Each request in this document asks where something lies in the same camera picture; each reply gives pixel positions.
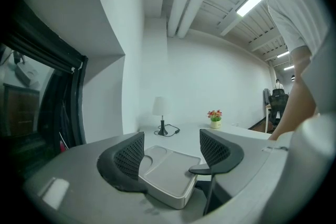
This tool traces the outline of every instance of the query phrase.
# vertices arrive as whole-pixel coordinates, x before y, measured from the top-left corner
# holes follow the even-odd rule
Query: brown floor
[[[251,130],[264,133],[265,126],[266,126],[266,120],[263,120],[259,125],[255,126]],[[273,132],[271,130],[273,130],[273,125],[270,121],[268,121],[267,133],[271,134]]]

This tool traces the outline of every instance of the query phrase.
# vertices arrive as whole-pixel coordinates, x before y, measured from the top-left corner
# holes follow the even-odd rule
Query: person
[[[327,36],[331,17],[321,0],[267,0],[267,3],[291,53],[296,78],[282,119],[269,138],[276,140],[314,114],[316,105],[301,73]]]
[[[274,85],[274,89],[283,89],[284,86],[280,83],[280,80],[277,79]]]

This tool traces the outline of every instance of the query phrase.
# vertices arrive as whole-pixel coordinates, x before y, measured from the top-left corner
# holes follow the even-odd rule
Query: white pipe
[[[204,0],[190,0],[187,10],[184,13],[183,19],[180,24],[179,31],[177,32],[177,36],[179,38],[184,38],[187,34],[191,23],[196,17],[198,10],[200,9]]]
[[[180,22],[187,1],[188,0],[174,0],[167,28],[167,34],[169,37],[175,36],[177,26]]]

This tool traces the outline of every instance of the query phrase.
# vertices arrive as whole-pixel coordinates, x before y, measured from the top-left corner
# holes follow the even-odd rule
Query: black lamp stand
[[[165,136],[165,135],[168,134],[168,132],[167,132],[166,129],[164,128],[164,120],[163,120],[163,116],[162,116],[162,118],[161,118],[161,128],[160,128],[160,130],[159,130],[159,132],[158,132],[157,134],[158,134],[158,135],[163,135],[163,136]]]

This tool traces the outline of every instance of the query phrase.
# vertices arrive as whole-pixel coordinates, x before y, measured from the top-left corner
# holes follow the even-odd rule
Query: table lamp
[[[165,97],[155,97],[154,106],[153,106],[153,115],[161,116],[161,129],[158,132],[158,135],[167,135],[168,132],[164,128],[163,115],[169,114],[169,104],[168,100]]]

